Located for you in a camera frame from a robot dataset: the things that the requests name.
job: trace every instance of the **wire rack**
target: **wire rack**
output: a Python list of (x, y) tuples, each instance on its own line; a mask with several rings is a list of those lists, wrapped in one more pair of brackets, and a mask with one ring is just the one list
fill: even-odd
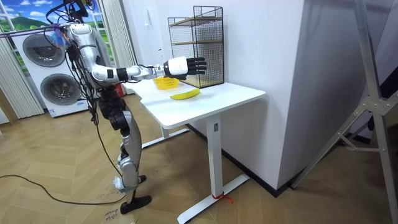
[(198, 88), (224, 83), (223, 8), (194, 6), (193, 17), (169, 18), (173, 57), (204, 57), (204, 75), (189, 75), (185, 83)]

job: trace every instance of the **white desk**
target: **white desk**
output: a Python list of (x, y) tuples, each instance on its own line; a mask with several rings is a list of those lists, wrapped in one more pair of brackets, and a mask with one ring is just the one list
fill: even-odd
[(180, 82), (177, 88), (158, 90), (152, 80), (124, 83), (123, 85), (127, 89), (132, 89), (142, 98), (141, 103), (162, 128), (163, 137), (143, 144), (143, 148), (189, 131), (189, 129), (183, 129), (169, 134), (167, 129), (206, 118), (212, 195), (183, 212), (177, 218), (179, 224), (186, 223), (215, 203), (218, 199), (214, 199), (213, 195), (218, 197), (222, 194), (228, 194), (249, 179), (246, 174), (243, 174), (223, 186), (220, 112), (259, 99), (266, 94), (264, 91), (224, 83), (201, 89), (199, 95), (192, 98), (173, 100), (170, 98), (171, 95), (192, 90), (194, 87)]

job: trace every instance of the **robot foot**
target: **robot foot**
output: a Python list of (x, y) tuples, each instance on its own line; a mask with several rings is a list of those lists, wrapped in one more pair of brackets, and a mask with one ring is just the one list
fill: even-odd
[(127, 214), (135, 209), (142, 208), (145, 205), (149, 204), (149, 202), (152, 200), (152, 197), (150, 195), (146, 195), (143, 197), (136, 197), (133, 200), (133, 203), (127, 205), (126, 202), (122, 203), (120, 206), (120, 213), (122, 215)]
[(147, 179), (147, 176), (140, 175), (138, 178), (139, 178), (139, 183), (138, 184), (141, 184), (142, 182), (144, 182)]

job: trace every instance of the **desk foot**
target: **desk foot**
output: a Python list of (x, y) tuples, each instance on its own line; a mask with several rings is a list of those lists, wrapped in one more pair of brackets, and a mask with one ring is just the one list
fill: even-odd
[[(245, 183), (249, 179), (250, 178), (246, 174), (240, 175), (223, 187), (224, 194), (230, 193), (233, 189)], [(188, 222), (193, 217), (204, 211), (204, 209), (208, 208), (210, 205), (213, 205), (218, 200), (219, 199), (214, 199), (212, 195), (208, 196), (196, 205), (190, 207), (187, 211), (181, 213), (181, 215), (177, 218), (178, 223), (183, 224)]]
[(174, 136), (178, 136), (179, 134), (186, 133), (186, 132), (188, 132), (188, 131), (189, 131), (188, 128), (184, 128), (184, 129), (181, 129), (181, 130), (179, 130), (179, 131), (176, 131), (176, 132), (174, 132), (174, 133), (169, 134), (169, 136), (168, 136), (167, 138), (161, 137), (161, 138), (152, 140), (152, 141), (150, 141), (150, 142), (144, 143), (144, 144), (142, 144), (142, 149), (145, 149), (145, 148), (147, 148), (147, 147), (149, 147), (149, 146), (151, 146), (151, 145), (157, 144), (157, 143), (159, 143), (159, 142), (162, 142), (162, 141), (167, 140), (167, 139), (169, 139), (169, 138), (172, 138), (172, 137), (174, 137)]

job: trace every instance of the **humanoid robot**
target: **humanoid robot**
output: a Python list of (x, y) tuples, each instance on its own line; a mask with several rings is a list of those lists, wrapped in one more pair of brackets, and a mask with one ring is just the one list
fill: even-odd
[(206, 67), (204, 58), (173, 58), (163, 65), (135, 65), (129, 68), (112, 68), (105, 66), (107, 52), (104, 52), (103, 40), (98, 38), (95, 30), (87, 24), (72, 24), (66, 29), (67, 38), (72, 42), (67, 49), (73, 62), (82, 66), (85, 80), (100, 94), (99, 108), (104, 118), (111, 122), (114, 130), (120, 130), (123, 143), (118, 164), (122, 177), (116, 178), (115, 186), (126, 194), (126, 202), (121, 205), (120, 212), (125, 214), (147, 205), (151, 201), (149, 195), (136, 197), (138, 185), (146, 180), (139, 176), (141, 158), (141, 134), (130, 109), (115, 91), (115, 85), (121, 82), (171, 77), (181, 80), (187, 75), (204, 74)]

